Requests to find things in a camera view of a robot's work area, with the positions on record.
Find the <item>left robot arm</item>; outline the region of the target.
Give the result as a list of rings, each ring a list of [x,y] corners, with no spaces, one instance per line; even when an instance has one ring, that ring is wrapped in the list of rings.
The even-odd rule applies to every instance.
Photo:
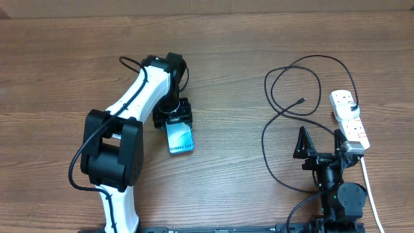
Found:
[[[106,224],[102,232],[140,232],[135,210],[134,185],[144,164],[144,132],[147,118],[166,132],[171,154],[194,150],[193,116],[187,98],[180,97],[189,78],[180,54],[165,58],[149,55],[139,62],[130,88],[106,110],[91,110],[86,119],[83,144],[69,167],[79,161],[91,187],[102,199]]]

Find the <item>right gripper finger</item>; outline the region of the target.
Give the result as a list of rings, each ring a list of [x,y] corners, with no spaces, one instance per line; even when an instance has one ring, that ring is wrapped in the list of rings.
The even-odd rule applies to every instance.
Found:
[[[342,133],[340,129],[334,130],[334,148],[336,151],[339,151],[342,144],[347,141],[346,136]]]
[[[294,159],[307,159],[316,153],[316,148],[309,135],[309,132],[304,126],[300,127],[298,141],[293,153]]]

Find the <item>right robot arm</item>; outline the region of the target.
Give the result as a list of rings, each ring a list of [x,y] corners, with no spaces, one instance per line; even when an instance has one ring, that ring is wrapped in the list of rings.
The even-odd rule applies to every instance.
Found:
[[[322,215],[300,223],[299,232],[364,232],[364,225],[357,220],[363,216],[368,191],[358,183],[346,183],[343,171],[357,164],[364,156],[361,142],[347,140],[339,130],[334,131],[334,151],[321,153],[305,127],[300,127],[298,142],[294,150],[295,159],[303,159],[303,170],[315,176],[318,193],[298,204],[287,219],[286,230],[290,232],[293,213],[305,203],[319,198]]]

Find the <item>Galaxy S24+ smartphone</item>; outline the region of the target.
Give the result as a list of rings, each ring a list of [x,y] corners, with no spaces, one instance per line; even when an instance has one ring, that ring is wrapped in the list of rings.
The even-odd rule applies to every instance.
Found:
[[[185,153],[194,150],[193,133],[191,126],[181,122],[166,124],[168,147],[171,154]]]

